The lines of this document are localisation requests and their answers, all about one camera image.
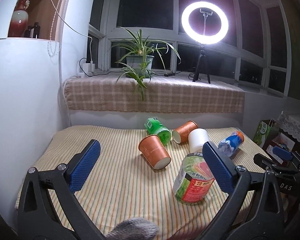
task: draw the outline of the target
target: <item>dark bottle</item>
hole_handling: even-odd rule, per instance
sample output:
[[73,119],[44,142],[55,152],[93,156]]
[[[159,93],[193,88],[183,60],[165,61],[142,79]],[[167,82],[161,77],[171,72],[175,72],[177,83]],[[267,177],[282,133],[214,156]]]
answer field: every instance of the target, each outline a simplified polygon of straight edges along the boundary
[[39,34],[40,34],[40,26],[39,26],[39,23],[34,23],[34,26],[33,26],[33,37],[34,39],[39,39]]
[[25,30],[25,38],[30,38],[32,26],[28,26],[28,29]]

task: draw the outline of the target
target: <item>green bottle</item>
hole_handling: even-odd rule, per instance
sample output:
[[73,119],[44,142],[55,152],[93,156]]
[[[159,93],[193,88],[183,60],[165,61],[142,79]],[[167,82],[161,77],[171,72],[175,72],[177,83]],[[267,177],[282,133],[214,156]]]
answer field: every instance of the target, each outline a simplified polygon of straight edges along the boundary
[[171,132],[168,128],[164,127],[157,118],[148,118],[145,127],[149,134],[156,134],[159,136],[163,145],[166,145],[171,140]]

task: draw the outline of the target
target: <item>orange paper cup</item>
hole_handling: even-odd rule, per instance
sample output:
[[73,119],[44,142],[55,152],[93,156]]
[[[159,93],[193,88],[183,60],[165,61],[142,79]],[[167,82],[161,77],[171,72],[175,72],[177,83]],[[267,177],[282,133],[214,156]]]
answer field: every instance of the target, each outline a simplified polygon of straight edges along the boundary
[[173,130],[172,137],[176,143],[184,143],[188,141],[189,134],[197,129],[198,125],[194,121],[188,121],[177,129]]
[[138,149],[156,170],[163,169],[171,162],[169,153],[155,134],[143,138]]

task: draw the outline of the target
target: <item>tripod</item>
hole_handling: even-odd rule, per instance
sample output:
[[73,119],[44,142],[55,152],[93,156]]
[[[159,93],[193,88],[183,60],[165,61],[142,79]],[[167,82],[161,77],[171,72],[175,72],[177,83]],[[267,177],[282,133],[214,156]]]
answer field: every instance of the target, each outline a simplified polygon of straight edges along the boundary
[[[206,21],[207,21],[208,16],[212,15],[212,12],[208,13],[208,12],[203,11],[202,9],[200,9],[200,12],[203,14],[203,17],[204,17],[203,35],[205,35],[206,34]],[[200,48],[200,54],[199,54],[199,57],[198,57],[197,66],[195,68],[194,77],[193,77],[192,81],[196,82],[199,79],[199,73],[200,73],[200,69],[201,69],[200,68],[201,60],[202,60],[203,68],[204,68],[204,70],[207,74],[208,82],[209,82],[209,84],[211,84],[210,74],[209,74],[209,67],[208,67],[208,64],[207,64],[207,58],[206,58],[206,55],[205,55],[203,44],[201,45],[201,48]]]

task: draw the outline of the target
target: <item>window frame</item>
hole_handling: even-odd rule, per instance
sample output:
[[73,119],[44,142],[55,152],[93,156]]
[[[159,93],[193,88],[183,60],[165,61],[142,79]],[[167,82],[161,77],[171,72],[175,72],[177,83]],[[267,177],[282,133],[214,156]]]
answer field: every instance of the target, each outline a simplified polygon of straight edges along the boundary
[[[263,58],[257,56],[249,51],[242,49],[242,25],[241,25],[241,13],[240,6],[238,0],[233,0],[234,3],[234,13],[236,20],[236,30],[237,30],[237,47],[218,42],[216,44],[207,44],[205,47],[208,50],[215,51],[221,54],[225,54],[231,57],[236,58],[236,68],[234,80],[225,77],[216,77],[218,80],[223,80],[227,83],[237,82],[241,84],[247,84],[251,86],[257,86],[260,88],[265,88],[274,93],[278,93],[281,95],[287,96],[289,90],[290,83],[290,73],[291,73],[291,44],[290,44],[290,34],[288,28],[288,22],[283,10],[283,6],[280,0],[277,0],[277,4],[271,4],[267,6],[261,6],[254,0],[249,0],[253,4],[259,7],[261,22],[262,22],[262,31],[263,31],[263,50],[264,55]],[[93,26],[89,25],[89,33],[93,34],[95,37],[99,38],[99,47],[98,47],[98,69],[103,71],[120,71],[118,68],[111,68],[111,43],[115,41],[120,41],[122,39],[129,39],[129,34],[121,29],[117,28],[117,17],[119,11],[120,0],[104,0],[102,14],[101,14],[101,22],[100,22],[100,30],[97,30]],[[270,37],[270,27],[267,16],[267,8],[280,6],[282,12],[282,18],[284,21],[286,39],[287,39],[287,68],[275,67],[271,66],[271,37]],[[139,29],[142,29],[144,36],[150,36],[151,39],[160,39],[166,42],[171,43],[176,49],[178,49],[178,44],[198,47],[199,43],[191,39],[185,33],[179,33],[179,0],[173,0],[173,29],[155,29],[155,28],[137,28],[130,27],[131,31],[136,32]],[[261,68],[263,68],[262,73],[262,81],[261,85],[257,85],[250,82],[240,81],[240,66],[241,59],[251,62]],[[175,53],[171,53],[171,61],[170,67],[166,66],[167,70],[155,70],[158,72],[176,72],[177,68],[177,56]],[[270,69],[279,70],[286,72],[286,83],[284,93],[273,90],[269,88],[269,78],[270,78]]]

